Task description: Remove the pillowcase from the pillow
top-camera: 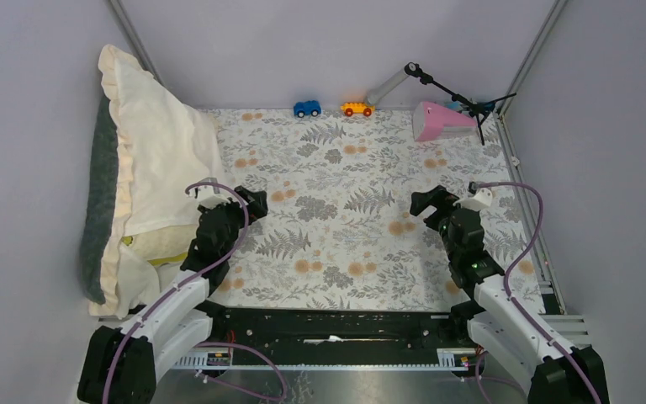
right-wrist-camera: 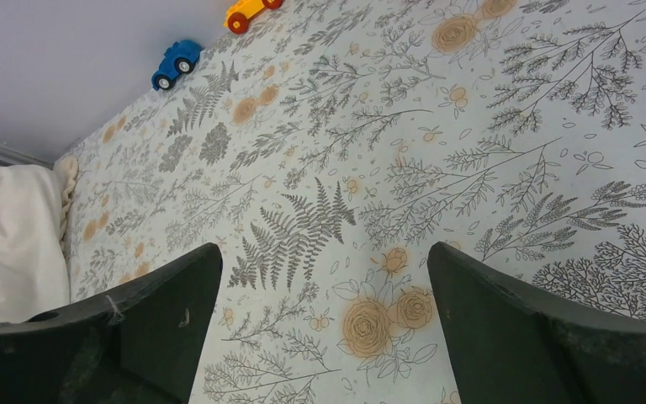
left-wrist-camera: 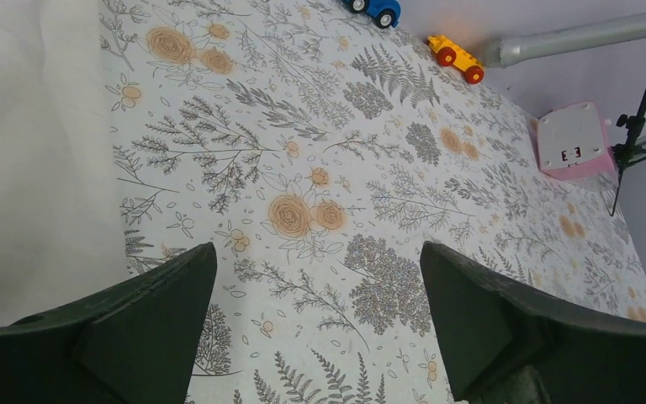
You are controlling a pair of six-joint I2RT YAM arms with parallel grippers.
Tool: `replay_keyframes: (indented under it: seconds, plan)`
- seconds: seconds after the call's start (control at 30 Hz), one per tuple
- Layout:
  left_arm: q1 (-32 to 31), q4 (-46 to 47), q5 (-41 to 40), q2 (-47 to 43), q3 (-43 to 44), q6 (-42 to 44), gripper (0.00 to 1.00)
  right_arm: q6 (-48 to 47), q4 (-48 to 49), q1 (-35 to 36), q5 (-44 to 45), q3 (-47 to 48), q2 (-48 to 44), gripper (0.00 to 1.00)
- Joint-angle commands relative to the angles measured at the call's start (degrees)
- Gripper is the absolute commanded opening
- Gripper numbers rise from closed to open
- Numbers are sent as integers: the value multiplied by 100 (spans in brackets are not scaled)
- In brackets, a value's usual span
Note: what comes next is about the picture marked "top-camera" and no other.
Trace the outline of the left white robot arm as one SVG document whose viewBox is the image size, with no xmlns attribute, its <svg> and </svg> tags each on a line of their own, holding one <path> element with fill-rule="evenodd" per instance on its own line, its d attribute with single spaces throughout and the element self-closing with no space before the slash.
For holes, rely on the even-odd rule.
<svg viewBox="0 0 646 404">
<path fill-rule="evenodd" d="M 224 187 L 198 207 L 199 225 L 167 289 L 116 328 L 91 336 L 77 387 L 85 403 L 149 403 L 162 376 L 196 343 L 222 343 L 225 320 L 197 306 L 224 280 L 251 224 L 268 213 L 265 191 Z"/>
</svg>

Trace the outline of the cream yellow quilted pillow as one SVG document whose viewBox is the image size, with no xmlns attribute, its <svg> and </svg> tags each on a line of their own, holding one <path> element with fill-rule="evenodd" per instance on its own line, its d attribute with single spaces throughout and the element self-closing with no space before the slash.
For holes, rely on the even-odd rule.
<svg viewBox="0 0 646 404">
<path fill-rule="evenodd" d="M 167 226 L 122 237 L 121 242 L 136 257 L 159 267 L 166 263 L 181 263 L 188 255 L 196 230 L 196 225 Z"/>
</svg>

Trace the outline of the cream white pillowcase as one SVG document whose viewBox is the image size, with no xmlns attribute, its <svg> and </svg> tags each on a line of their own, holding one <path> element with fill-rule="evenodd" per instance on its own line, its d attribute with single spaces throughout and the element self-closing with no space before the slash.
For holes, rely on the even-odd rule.
<svg viewBox="0 0 646 404">
<path fill-rule="evenodd" d="M 93 135 L 80 283 L 92 316 L 124 317 L 152 303 L 171 279 L 121 238 L 197 225 L 190 185 L 225 180 L 217 123 L 180 102 L 131 54 L 106 45 L 98 58 L 103 97 Z"/>
</svg>

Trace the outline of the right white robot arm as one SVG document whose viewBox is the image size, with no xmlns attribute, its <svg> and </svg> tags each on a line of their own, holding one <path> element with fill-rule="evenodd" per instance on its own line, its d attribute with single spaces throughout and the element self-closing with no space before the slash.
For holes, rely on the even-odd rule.
<svg viewBox="0 0 646 404">
<path fill-rule="evenodd" d="M 441 237 L 451 278 L 469 297 L 453 308 L 460 317 L 448 325 L 450 338 L 494 357 L 529 403 L 608 403 L 601 356 L 591 346 L 577 347 L 516 297 L 511 273 L 521 257 L 502 268 L 485 250 L 480 213 L 491 207 L 498 185 L 472 182 L 466 198 L 443 186 L 410 197 L 413 216 L 434 208 L 424 222 Z"/>
</svg>

